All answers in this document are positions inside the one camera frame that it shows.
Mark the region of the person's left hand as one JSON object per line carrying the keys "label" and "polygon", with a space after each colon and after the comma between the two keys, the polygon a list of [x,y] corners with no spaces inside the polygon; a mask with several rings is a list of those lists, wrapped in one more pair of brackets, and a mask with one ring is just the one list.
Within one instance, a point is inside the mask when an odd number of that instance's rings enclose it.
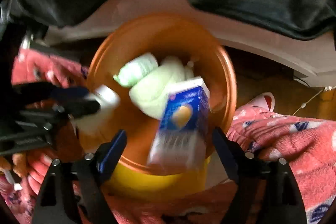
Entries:
{"label": "person's left hand", "polygon": [[14,154],[12,164],[1,156],[1,174],[4,174],[5,170],[13,170],[38,195],[49,166],[55,158],[56,154],[50,148]]}

